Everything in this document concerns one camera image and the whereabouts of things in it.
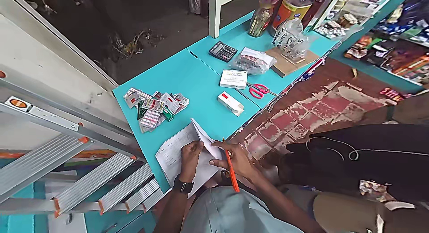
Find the hand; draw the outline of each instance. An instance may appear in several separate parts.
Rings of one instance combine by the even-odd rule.
[[[179,180],[184,183],[192,183],[195,177],[196,166],[198,165],[198,156],[201,153],[204,143],[193,141],[182,147],[182,170]]]
[[[227,142],[216,141],[211,145],[221,147],[231,153],[231,163],[233,164],[236,174],[241,175],[250,181],[253,176],[257,174],[257,169],[247,156],[249,152],[241,144],[230,144]],[[212,159],[209,164],[229,169],[229,165],[226,160]]]

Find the calculator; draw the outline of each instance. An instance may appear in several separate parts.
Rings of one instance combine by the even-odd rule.
[[[219,41],[208,52],[220,60],[229,62],[237,53],[237,50]]]

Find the prescription paper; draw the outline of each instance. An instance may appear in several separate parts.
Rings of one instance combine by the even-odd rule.
[[[194,185],[192,191],[188,194],[188,198],[220,170],[220,168],[210,165],[209,161],[212,159],[223,159],[223,151],[218,147],[210,145],[214,140],[191,118],[191,123],[164,142],[155,155],[168,183],[173,187],[174,179],[181,172],[181,149],[192,141],[202,141],[204,148],[198,158],[196,175],[193,179]]]

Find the watch strap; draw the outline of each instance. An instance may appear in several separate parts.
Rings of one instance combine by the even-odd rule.
[[[176,179],[174,180],[173,189],[179,190],[181,193],[190,193],[193,188],[193,182],[192,183],[184,183],[179,180],[179,175],[176,176]]]

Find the person's left hand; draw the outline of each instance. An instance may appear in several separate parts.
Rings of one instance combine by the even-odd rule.
[[[184,183],[192,183],[195,177],[196,166],[198,164],[198,156],[201,153],[204,143],[201,141],[193,141],[182,147],[182,170],[179,175],[179,180]]]

